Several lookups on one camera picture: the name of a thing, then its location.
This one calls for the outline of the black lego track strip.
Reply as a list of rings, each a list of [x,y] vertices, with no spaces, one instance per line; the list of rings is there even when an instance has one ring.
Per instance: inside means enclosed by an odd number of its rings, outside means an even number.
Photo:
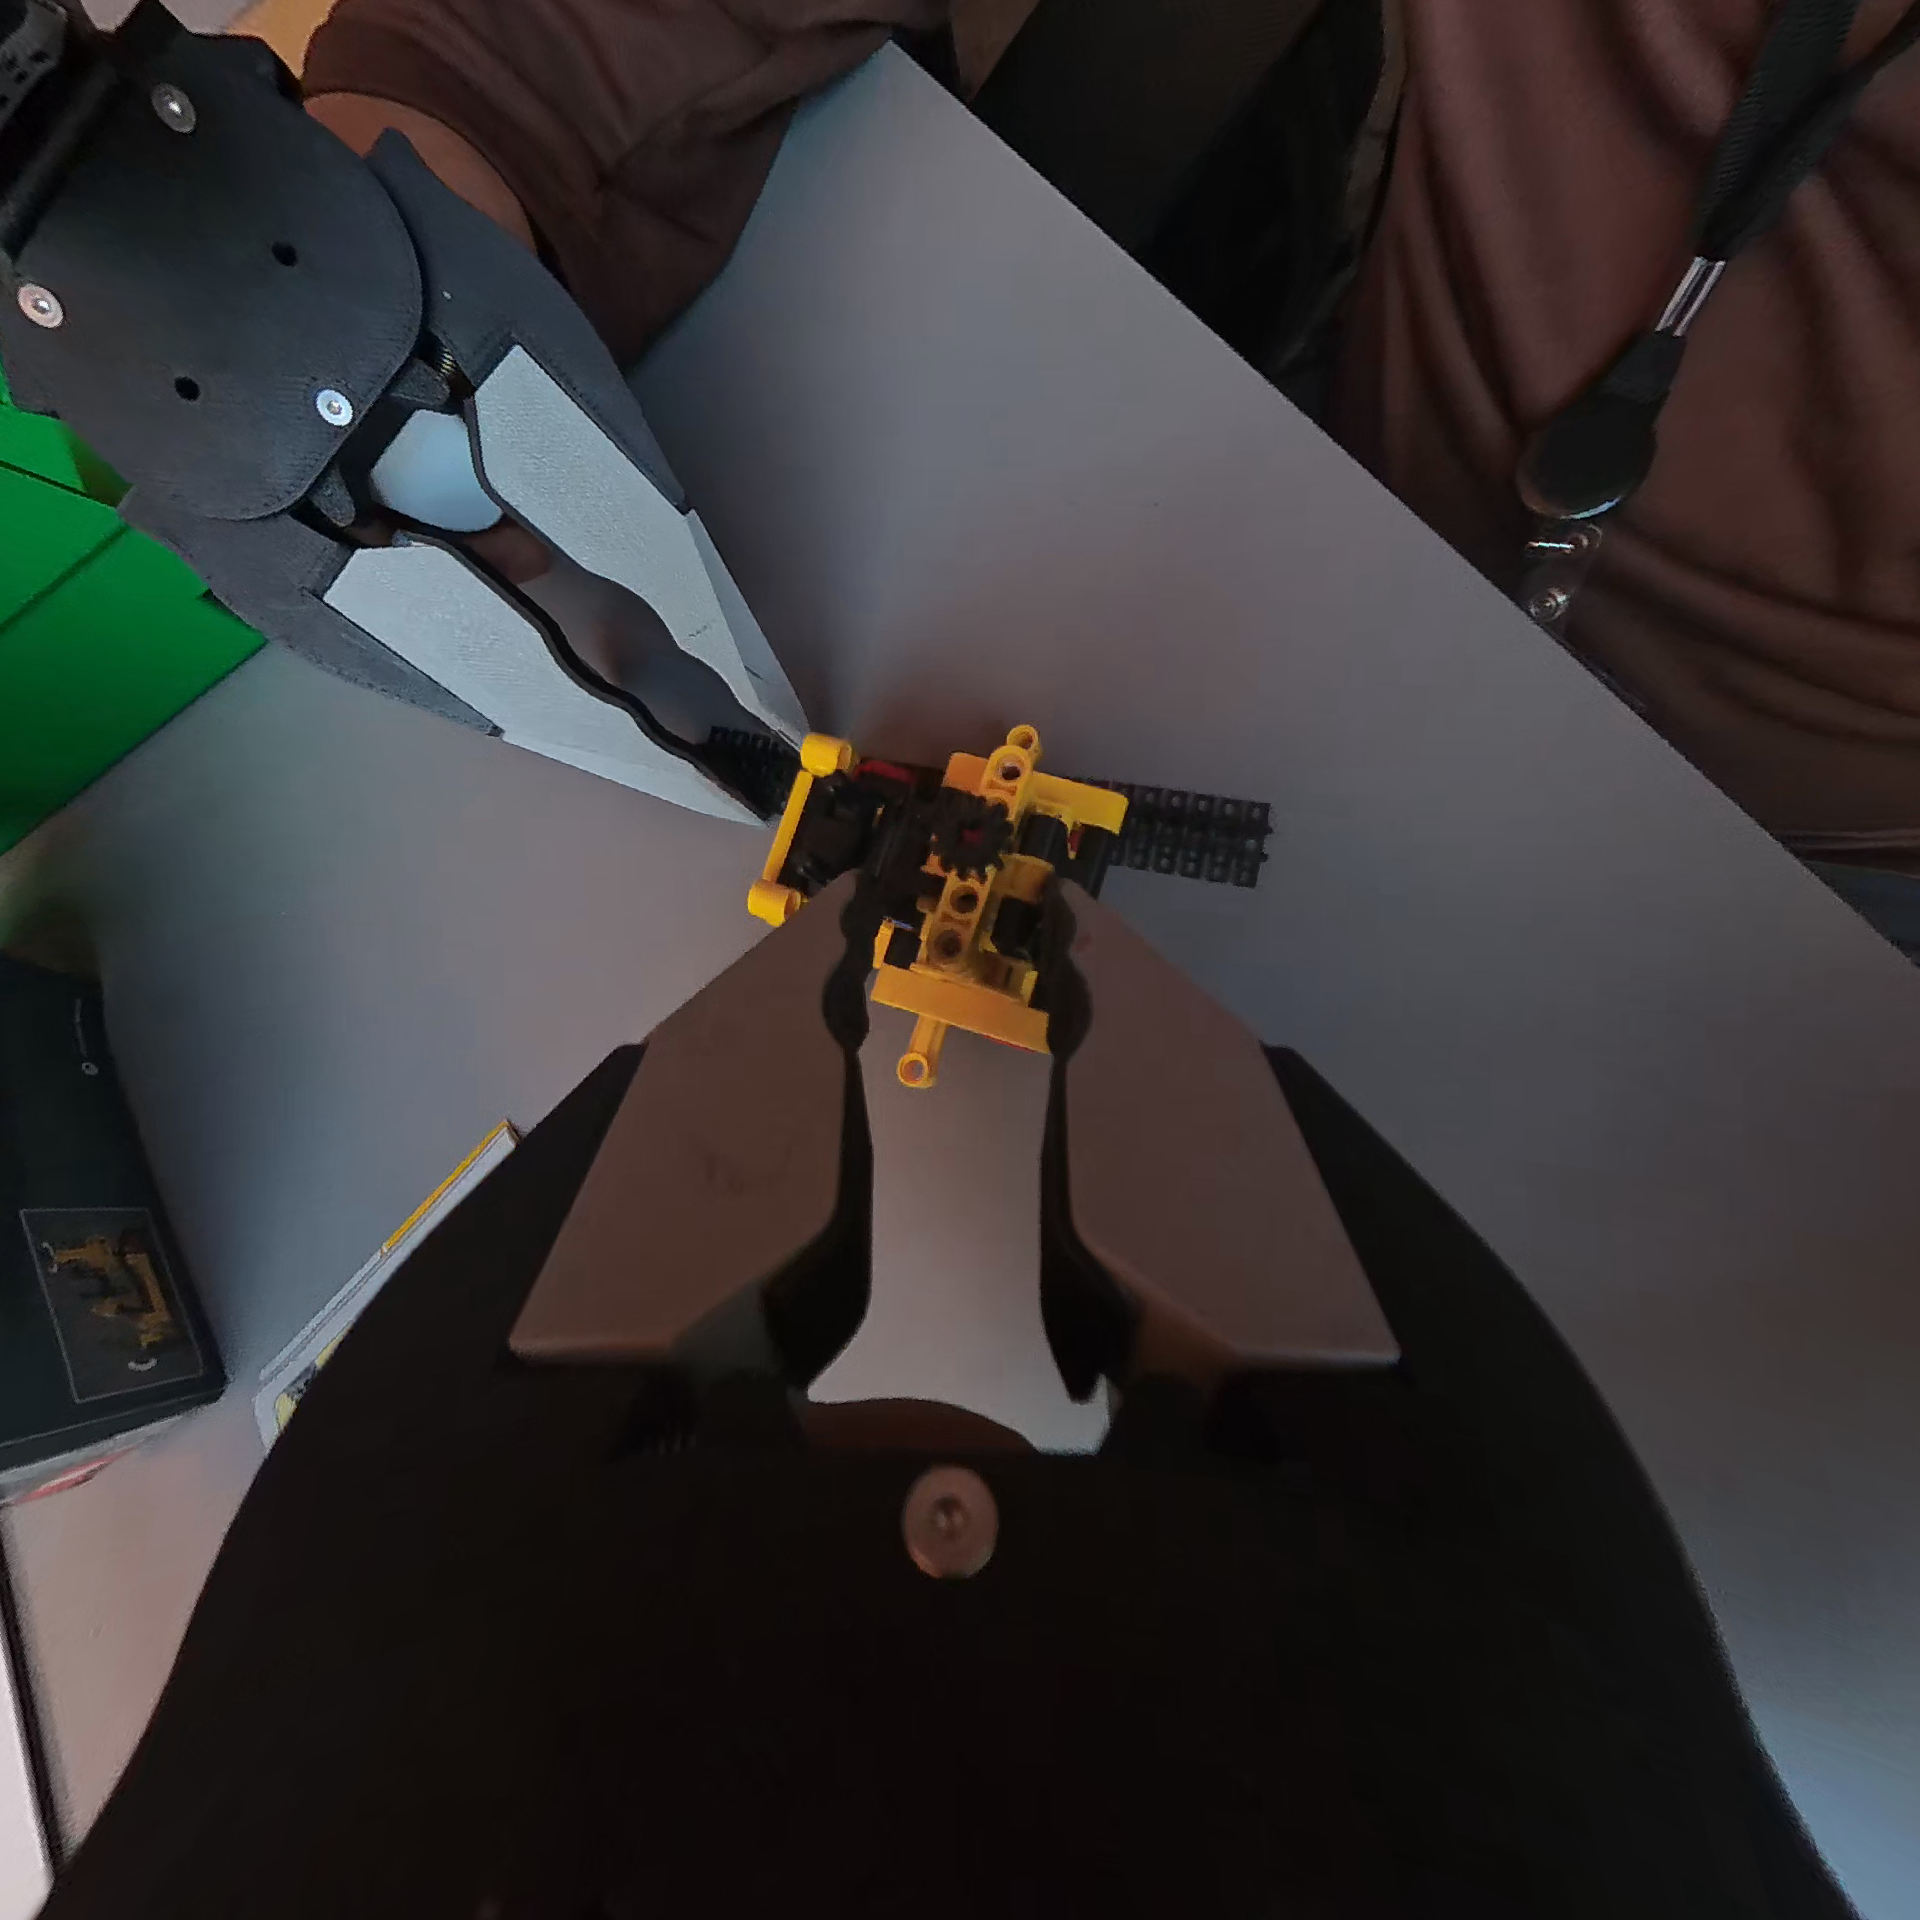
[[[1039,858],[1096,895],[1107,873],[1134,872],[1253,890],[1272,811],[1164,785],[1072,781],[1030,772],[1012,799],[983,795],[981,772],[953,754],[943,772],[851,752],[814,775],[774,737],[712,729],[704,760],[774,825],[760,890],[812,899],[840,873],[868,869],[893,834],[911,873],[985,879],[1015,852]]]

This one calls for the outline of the open lego instruction booklet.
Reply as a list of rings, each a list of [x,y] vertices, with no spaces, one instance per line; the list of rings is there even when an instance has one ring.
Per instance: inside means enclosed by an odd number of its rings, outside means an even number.
[[[337,1352],[372,1299],[409,1255],[457,1209],[519,1145],[521,1132],[502,1121],[439,1183],[439,1187],[372,1251],[333,1297],[260,1369],[254,1393],[254,1424],[262,1453],[271,1452],[307,1389]]]

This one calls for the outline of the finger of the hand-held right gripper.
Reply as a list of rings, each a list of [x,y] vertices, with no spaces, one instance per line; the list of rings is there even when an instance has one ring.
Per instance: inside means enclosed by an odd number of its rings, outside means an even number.
[[[686,739],[589,666],[563,625],[455,545],[360,547],[319,596],[509,748],[733,825],[776,813],[776,756]]]
[[[509,516],[638,596],[743,714],[803,744],[800,698],[699,515],[675,503],[525,346],[479,377],[469,425],[476,471]]]

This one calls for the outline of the white stand base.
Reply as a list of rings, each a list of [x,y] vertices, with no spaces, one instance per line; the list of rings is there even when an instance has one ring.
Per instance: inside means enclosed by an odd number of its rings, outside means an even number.
[[[52,1778],[15,1608],[9,1561],[1,1560],[1,1916],[35,1919],[62,1857]]]

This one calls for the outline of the person's right hand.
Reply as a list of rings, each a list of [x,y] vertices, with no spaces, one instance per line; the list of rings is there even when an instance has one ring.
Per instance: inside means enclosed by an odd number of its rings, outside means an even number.
[[[536,229],[501,172],[455,128],[407,103],[351,92],[310,95],[303,109],[360,156],[371,156],[385,132],[405,137],[457,200],[486,215],[525,251],[542,253]]]

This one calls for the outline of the green plastic bin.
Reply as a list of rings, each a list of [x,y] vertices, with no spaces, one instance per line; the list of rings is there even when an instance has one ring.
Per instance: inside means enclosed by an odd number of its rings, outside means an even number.
[[[1,392],[1,851],[265,642],[120,516],[123,495]]]

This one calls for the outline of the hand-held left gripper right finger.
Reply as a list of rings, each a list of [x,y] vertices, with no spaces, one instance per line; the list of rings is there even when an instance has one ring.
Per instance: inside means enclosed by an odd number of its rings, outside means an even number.
[[[1396,1365],[1260,1039],[1080,884],[1041,929],[1039,1313],[1070,1400]]]

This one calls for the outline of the yellow lego bulldozer model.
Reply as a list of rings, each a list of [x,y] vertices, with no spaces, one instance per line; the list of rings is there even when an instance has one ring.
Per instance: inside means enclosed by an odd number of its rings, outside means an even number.
[[[1059,881],[1096,896],[1128,801],[1048,775],[1039,756],[1033,727],[1015,727],[992,752],[958,752],[941,771],[825,733],[753,754],[776,820],[749,914],[780,929],[846,873],[877,891],[871,999],[915,1020],[896,1066],[902,1089],[936,1084],[950,1034],[1048,1049],[1047,896]]]

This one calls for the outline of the black round badge reel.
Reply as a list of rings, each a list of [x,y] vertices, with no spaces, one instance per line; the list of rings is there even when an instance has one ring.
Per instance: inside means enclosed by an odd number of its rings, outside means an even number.
[[[1547,421],[1517,467],[1520,501],[1541,520],[1587,521],[1623,506],[1657,457],[1657,428],[1689,347],[1655,329]]]

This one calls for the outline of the dark lego set box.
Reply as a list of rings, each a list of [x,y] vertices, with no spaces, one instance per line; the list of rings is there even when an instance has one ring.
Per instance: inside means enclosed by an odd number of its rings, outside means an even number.
[[[1,1503],[84,1483],[223,1389],[101,991],[5,956]]]

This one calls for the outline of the person's right forearm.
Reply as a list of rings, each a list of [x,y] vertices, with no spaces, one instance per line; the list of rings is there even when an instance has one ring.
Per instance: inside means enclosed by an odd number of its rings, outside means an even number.
[[[303,96],[431,115],[505,178],[621,369],[719,275],[804,99],[941,3],[341,3]]]

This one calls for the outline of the person in brown shirt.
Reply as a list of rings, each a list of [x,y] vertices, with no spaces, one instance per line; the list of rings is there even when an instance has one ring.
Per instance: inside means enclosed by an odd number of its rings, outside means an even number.
[[[1521,444],[1649,325],[1773,4],[1404,4],[1328,432],[1500,587]],[[1916,872],[1917,81],[1691,328],[1571,641],[1782,841]]]

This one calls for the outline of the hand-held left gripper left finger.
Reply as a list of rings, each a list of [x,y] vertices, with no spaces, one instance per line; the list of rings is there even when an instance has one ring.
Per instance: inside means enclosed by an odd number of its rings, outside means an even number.
[[[843,1353],[872,1297],[859,932],[856,890],[832,884],[656,1027],[511,1325],[516,1361],[803,1395]]]

